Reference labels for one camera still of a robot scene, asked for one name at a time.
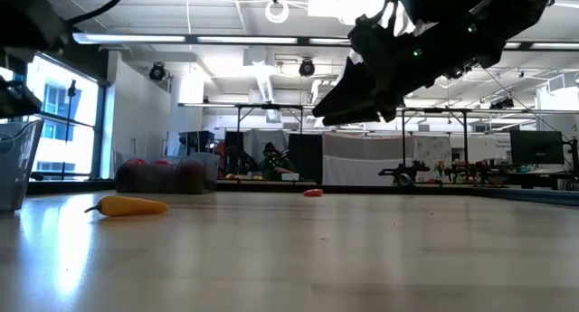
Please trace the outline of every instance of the cable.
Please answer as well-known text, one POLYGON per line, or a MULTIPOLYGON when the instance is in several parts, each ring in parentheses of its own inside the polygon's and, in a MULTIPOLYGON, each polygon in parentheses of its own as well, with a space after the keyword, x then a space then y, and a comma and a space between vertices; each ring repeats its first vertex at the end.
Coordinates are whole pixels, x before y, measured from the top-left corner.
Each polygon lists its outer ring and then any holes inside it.
POLYGON ((456 82, 452 82, 452 80, 447 79, 446 80, 446 85, 442 84, 441 78, 437 79, 436 82, 438 83, 439 86, 441 86, 444 90, 456 85, 456 82))
POLYGON ((185 11, 187 12, 187 28, 189 28, 189 33, 191 33, 191 14, 189 12, 189 0, 185 0, 185 5, 187 6, 187 8, 185 9, 185 11))
POLYGON ((304 7, 304 6, 301 6, 301 5, 297 5, 297 3, 295 3, 295 2, 288 1, 287 3, 288 3, 288 5, 293 5, 293 6, 295 6, 296 8, 308 10, 307 7, 304 7))
POLYGON ((215 0, 230 4, 268 4, 271 0, 215 0))
POLYGON ((108 10, 112 9, 112 7, 117 5, 119 2, 120 2, 120 0, 110 0, 108 3, 106 3, 101 8, 99 8, 97 10, 93 10, 93 11, 86 13, 86 14, 81 14, 79 16, 73 17, 73 18, 67 20, 66 23, 70 26, 74 26, 75 24, 92 19, 100 14, 106 13, 108 10))

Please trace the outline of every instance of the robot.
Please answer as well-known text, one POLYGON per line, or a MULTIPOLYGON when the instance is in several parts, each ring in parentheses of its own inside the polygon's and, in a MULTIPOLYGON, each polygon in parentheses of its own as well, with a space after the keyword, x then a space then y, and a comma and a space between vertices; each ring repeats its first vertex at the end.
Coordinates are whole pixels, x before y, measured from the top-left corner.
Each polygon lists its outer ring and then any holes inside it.
POLYGON ((374 17, 356 19, 354 55, 338 85, 312 111, 326 126, 386 122, 403 98, 442 75, 458 79, 500 61, 506 41, 538 22, 549 0, 386 0, 374 17), (388 3, 390 17, 383 17, 388 3), (394 35, 398 4, 420 32, 394 35), (388 19, 383 28, 382 19, 388 19), (361 56, 363 62, 354 58, 361 56))

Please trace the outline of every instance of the window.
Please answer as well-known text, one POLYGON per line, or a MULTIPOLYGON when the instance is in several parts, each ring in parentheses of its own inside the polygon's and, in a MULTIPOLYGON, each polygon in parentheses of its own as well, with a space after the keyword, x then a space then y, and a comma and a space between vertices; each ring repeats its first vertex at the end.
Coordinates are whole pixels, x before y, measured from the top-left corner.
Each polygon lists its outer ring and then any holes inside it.
POLYGON ((65 68, 36 56, 28 65, 26 85, 43 102, 43 112, 94 126, 97 118, 99 85, 65 68), (75 91, 69 89, 75 81, 75 91))
MULTIPOLYGON (((74 163, 64 163, 65 173, 74 173, 76 164, 74 163)), ((36 162, 37 172, 62 172, 62 162, 36 162)))
MULTIPOLYGON (((14 78, 14 73, 6 68, 0 67, 0 77, 2 77, 4 80, 12 80, 14 78)), ((8 123, 8 119, 0 118, 0 124, 3 123, 8 123)))
POLYGON ((44 180, 49 181, 89 175, 100 106, 97 82, 36 56, 28 65, 26 84, 43 102, 42 112, 28 118, 44 119, 33 170, 45 173, 44 180), (62 174, 63 166, 70 177, 62 174))
POLYGON ((6 68, 0 67, 0 76, 6 81, 10 81, 14 78, 14 73, 6 68))

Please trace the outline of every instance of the metal table frame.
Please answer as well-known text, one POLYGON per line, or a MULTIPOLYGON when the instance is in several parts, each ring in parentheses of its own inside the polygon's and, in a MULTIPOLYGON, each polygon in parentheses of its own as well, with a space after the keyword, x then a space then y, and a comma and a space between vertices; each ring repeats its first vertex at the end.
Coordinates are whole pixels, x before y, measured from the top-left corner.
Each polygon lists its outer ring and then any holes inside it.
POLYGON ((464 162, 467 164, 465 167, 466 171, 466 179, 469 180, 469 136, 468 136, 468 129, 467 126, 467 116, 471 109, 438 109, 438 108, 431 108, 431 109, 402 109, 402 162, 403 166, 406 167, 406 123, 410 122, 410 120, 414 117, 409 117, 408 120, 405 119, 406 112, 415 112, 414 115, 417 115, 419 112, 424 113, 431 113, 431 114, 444 114, 449 113, 453 118, 455 118, 459 123, 462 124, 462 130, 464 135, 464 162), (462 114, 462 121, 455 115, 455 113, 462 114))
MULTIPOLYGON (((299 133, 303 133, 304 128, 304 107, 303 105, 285 105, 285 104, 236 104, 235 107, 237 108, 237 150, 241 153, 241 143, 242 143, 242 134, 240 132, 242 121, 247 118, 255 109, 275 109, 275 110, 282 110, 286 109, 297 121, 299 121, 299 133), (250 108, 250 110, 242 116, 242 109, 250 108), (296 114, 292 111, 292 109, 299 110, 299 118, 296 114)), ((237 162, 237 169, 239 171, 239 158, 237 162)))

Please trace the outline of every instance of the computer monitor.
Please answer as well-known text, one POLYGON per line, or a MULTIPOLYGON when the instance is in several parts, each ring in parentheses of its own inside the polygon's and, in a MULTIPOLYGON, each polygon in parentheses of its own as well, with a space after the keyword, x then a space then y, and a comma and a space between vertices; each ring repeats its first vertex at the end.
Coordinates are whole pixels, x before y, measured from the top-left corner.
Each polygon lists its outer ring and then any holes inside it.
POLYGON ((563 135, 557 131, 511 131, 513 164, 564 164, 563 135))

